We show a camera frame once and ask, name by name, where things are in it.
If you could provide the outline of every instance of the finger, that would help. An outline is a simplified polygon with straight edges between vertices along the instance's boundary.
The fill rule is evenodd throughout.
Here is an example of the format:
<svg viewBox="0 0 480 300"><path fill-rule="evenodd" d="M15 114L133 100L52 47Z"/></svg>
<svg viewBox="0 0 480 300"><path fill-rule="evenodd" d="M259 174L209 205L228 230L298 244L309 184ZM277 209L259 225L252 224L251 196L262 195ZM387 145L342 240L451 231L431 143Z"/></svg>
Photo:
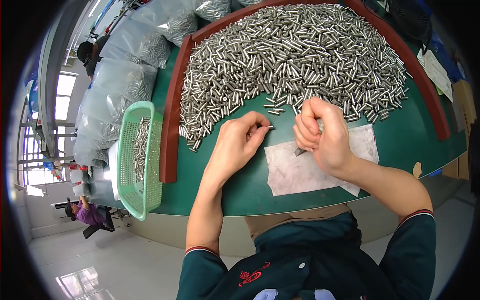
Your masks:
<svg viewBox="0 0 480 300"><path fill-rule="evenodd" d="M267 119L267 117L256 111L250 111L238 120L247 124L248 127L255 124L260 124L265 127L270 126L270 121Z"/></svg>
<svg viewBox="0 0 480 300"><path fill-rule="evenodd" d="M258 147L264 141L265 135L268 132L268 128L265 126L257 128L254 133L250 136L250 139L247 141L245 145L245 151L250 154L254 154L257 152Z"/></svg>
<svg viewBox="0 0 480 300"><path fill-rule="evenodd" d="M318 142L320 140L320 135L315 135L311 133L311 129L309 130L307 127L305 127L305 124L302 122L302 116L301 114L298 114L295 116L295 124L298 127L299 132L301 135L310 142Z"/></svg>
<svg viewBox="0 0 480 300"><path fill-rule="evenodd" d="M300 148L300 149L303 149L303 150L307 150L309 152L313 152L313 149L312 148L309 148L309 147L305 147L304 145L302 145L298 139L295 137L295 143L297 144L297 147Z"/></svg>
<svg viewBox="0 0 480 300"><path fill-rule="evenodd" d="M316 135L318 133L318 123L315 120L317 116L315 116L315 112L311 107L311 101L313 98L319 99L318 97L312 97L311 99L305 100L301 107L300 117L305 128L310 131L311 134Z"/></svg>
<svg viewBox="0 0 480 300"><path fill-rule="evenodd" d="M299 129L297 125L293 126L293 133L295 134L295 138L298 139L298 141L304 146L304 147L309 147L309 148L318 148L318 141L317 142L311 142L305 139L301 133L299 132Z"/></svg>
<svg viewBox="0 0 480 300"><path fill-rule="evenodd" d="M312 110L315 116L322 118L324 121L325 131L331 131L334 128L338 129L346 127L343 113L340 109L338 109L338 106L329 104L320 98L313 97L310 101L309 108Z"/></svg>
<svg viewBox="0 0 480 300"><path fill-rule="evenodd" d="M250 126L250 129L248 129L248 132L247 132L247 141L250 139L250 137L252 136L252 134L253 134L255 131L257 131L257 124Z"/></svg>

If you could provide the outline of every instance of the dark green polo shirt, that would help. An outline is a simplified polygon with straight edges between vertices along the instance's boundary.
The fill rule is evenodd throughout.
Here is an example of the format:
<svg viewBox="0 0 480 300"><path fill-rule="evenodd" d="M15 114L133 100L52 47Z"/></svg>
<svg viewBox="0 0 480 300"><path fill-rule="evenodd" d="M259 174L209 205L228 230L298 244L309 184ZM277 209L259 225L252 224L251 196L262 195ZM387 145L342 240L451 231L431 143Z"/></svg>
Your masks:
<svg viewBox="0 0 480 300"><path fill-rule="evenodd" d="M95 57L93 57L90 60L90 62L85 66L85 69L87 71L87 76L93 76L94 75L96 63L99 62L102 59L101 57L98 56L98 54L100 54L100 52L102 52L102 48L107 43L109 37L110 36L102 36L98 40L96 40L95 44L98 45L98 52L97 52L97 55Z"/></svg>
<svg viewBox="0 0 480 300"><path fill-rule="evenodd" d="M209 249L194 247L183 260L177 299L331 299L325 293L337 300L430 297L435 276L430 211L405 218L379 265L360 250L355 232L349 213L283 224L255 239L257 254L230 270Z"/></svg>

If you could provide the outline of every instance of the black cap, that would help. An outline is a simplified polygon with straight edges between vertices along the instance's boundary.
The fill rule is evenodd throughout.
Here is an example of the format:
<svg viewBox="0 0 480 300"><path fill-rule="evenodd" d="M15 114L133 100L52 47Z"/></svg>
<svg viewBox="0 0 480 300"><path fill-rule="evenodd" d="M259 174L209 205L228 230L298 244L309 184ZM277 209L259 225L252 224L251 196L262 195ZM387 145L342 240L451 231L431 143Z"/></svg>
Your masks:
<svg viewBox="0 0 480 300"><path fill-rule="evenodd" d="M92 56L93 44L90 42L83 42L78 46L77 57L81 62L87 60L88 55Z"/></svg>
<svg viewBox="0 0 480 300"><path fill-rule="evenodd" d="M67 205L65 206L65 214L67 215L67 217L71 218L72 221L76 220L75 214L72 211L72 206L70 205L70 198L69 197L67 197Z"/></svg>

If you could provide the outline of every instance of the green workbench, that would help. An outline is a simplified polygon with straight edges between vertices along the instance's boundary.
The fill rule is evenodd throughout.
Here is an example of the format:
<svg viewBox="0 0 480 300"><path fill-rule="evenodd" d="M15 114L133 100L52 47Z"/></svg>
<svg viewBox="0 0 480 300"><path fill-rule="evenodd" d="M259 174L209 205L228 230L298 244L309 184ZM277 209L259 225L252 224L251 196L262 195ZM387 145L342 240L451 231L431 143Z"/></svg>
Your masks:
<svg viewBox="0 0 480 300"><path fill-rule="evenodd" d="M409 44L416 54L419 48ZM179 48L173 46L167 67L159 70L155 83L152 102L156 110L163 114L168 85L171 78ZM428 174L442 168L467 150L465 133L454 133L452 126L448 140L439 141L432 120L420 92L412 79L405 84L409 90L408 100L402 102L403 109L396 109L389 114L384 122L373 125L380 156L379 164L412 172L416 162L421 163L422 174ZM283 196L272 196L267 185L268 166L264 147L292 141L294 135L294 114L291 109L281 116L266 113L263 107L266 93L261 93L255 99L247 100L231 118L239 118L243 114L255 110L265 114L275 130L270 131L257 153L250 162L225 184L222 195L222 208L225 216L253 216L299 211L333 204L357 200L369 194L360 191L358 197L353 196L340 187L313 192L304 192ZM440 96L449 124L451 116L447 109L448 99ZM179 140L177 181L163 184L162 204L151 213L188 216L202 178L204 168L210 158L218 137L220 126L229 118L224 118L214 126L210 135L203 139L198 153L190 151L183 138ZM363 117L356 122L348 123L349 128L367 124ZM98 200L99 204L113 207L121 206L120 202Z"/></svg>

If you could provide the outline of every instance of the embroidered logo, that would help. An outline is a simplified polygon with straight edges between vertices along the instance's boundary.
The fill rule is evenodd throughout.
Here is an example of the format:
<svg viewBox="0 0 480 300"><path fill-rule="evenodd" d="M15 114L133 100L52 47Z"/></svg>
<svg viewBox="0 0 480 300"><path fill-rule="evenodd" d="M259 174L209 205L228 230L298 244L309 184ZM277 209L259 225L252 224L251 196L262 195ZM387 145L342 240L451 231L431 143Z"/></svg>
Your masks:
<svg viewBox="0 0 480 300"><path fill-rule="evenodd" d="M243 279L243 281L239 283L239 287L242 287L244 284L253 282L253 281L257 280L258 278L260 278L260 276L262 275L262 272L260 272L260 270L268 268L269 266L270 266L270 263L265 262L265 265L263 267L257 269L251 275L250 275L249 272L241 271L240 272L240 279Z"/></svg>

